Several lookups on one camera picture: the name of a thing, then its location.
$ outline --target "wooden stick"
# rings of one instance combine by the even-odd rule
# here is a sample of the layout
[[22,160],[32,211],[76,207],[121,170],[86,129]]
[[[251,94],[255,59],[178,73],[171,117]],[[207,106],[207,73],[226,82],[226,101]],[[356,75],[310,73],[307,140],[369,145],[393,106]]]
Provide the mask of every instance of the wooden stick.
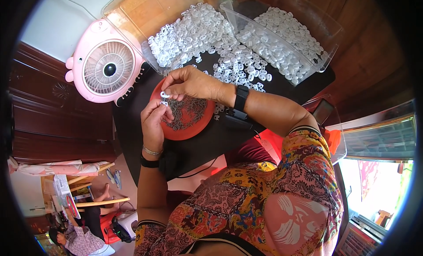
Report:
[[[108,163],[108,164],[101,165],[100,166],[100,169],[98,170],[98,172],[103,171],[103,170],[105,170],[105,169],[107,169],[109,167],[112,167],[114,165],[115,165],[115,163]],[[77,178],[71,179],[71,180],[68,181],[68,185],[71,185],[73,183],[76,183],[77,181],[80,181],[80,180],[85,179],[87,177],[88,176],[79,176]]]
[[92,185],[92,183],[88,183],[88,184],[84,184],[84,185],[79,185],[79,186],[77,186],[75,188],[71,188],[71,192],[76,191],[76,190],[79,190],[79,189],[82,189],[82,188],[87,187],[87,186],[90,186],[90,185]]
[[100,202],[88,202],[88,203],[75,203],[76,207],[86,207],[86,206],[101,206],[104,204],[114,204],[124,201],[131,200],[129,197],[121,198],[121,199],[114,199],[114,200],[106,200],[106,201],[100,201]]

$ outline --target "patterned shirt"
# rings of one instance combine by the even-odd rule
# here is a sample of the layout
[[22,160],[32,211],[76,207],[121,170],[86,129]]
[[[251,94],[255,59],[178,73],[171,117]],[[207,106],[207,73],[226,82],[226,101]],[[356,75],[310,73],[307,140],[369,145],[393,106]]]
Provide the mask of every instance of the patterned shirt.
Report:
[[325,139],[310,126],[283,141],[282,160],[227,167],[176,207],[167,226],[143,220],[135,256],[194,253],[221,241],[246,255],[332,255],[343,213]]
[[73,226],[70,221],[65,238],[65,248],[76,256],[86,256],[104,246],[104,241],[94,236],[88,227]]

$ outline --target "fan grille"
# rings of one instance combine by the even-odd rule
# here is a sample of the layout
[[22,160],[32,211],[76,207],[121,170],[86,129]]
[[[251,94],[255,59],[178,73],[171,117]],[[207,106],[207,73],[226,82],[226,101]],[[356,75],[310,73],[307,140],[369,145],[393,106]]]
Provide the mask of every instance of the fan grille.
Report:
[[85,61],[87,87],[98,94],[110,94],[121,88],[134,68],[134,54],[124,43],[105,42],[90,53]]

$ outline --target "orange plate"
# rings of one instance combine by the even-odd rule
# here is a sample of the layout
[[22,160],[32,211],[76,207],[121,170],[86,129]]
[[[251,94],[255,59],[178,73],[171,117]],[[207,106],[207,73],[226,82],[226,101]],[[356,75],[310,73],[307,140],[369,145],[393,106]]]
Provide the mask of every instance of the orange plate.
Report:
[[[151,94],[150,100],[153,99],[161,99],[160,93],[161,93],[161,86],[163,85],[163,82],[165,79],[162,79],[161,82],[156,86],[156,88],[153,90],[153,93]],[[193,126],[188,127],[184,130],[173,130],[173,128],[166,126],[166,122],[161,122],[161,127],[163,128],[163,133],[165,134],[165,138],[170,140],[185,140],[191,137],[194,137],[198,133],[200,133],[209,123],[210,119],[213,116],[215,108],[214,101],[208,100],[207,101],[207,107],[204,110],[203,117],[198,120]],[[185,112],[185,110],[182,111],[182,117],[186,119],[185,122],[189,122],[191,118],[188,119],[188,114]]]

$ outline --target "flip-flop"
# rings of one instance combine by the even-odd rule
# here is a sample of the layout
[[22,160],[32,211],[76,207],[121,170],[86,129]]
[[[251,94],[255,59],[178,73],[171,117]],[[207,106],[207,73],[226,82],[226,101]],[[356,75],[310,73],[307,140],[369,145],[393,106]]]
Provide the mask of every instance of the flip-flop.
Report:
[[118,189],[122,189],[122,182],[121,182],[121,173],[118,170],[115,170],[115,175],[114,175],[115,181],[116,181],[116,186],[118,187]]
[[107,174],[107,177],[109,178],[109,180],[112,182],[112,184],[114,184],[115,178],[112,174],[112,171],[109,168],[106,169],[106,174]]

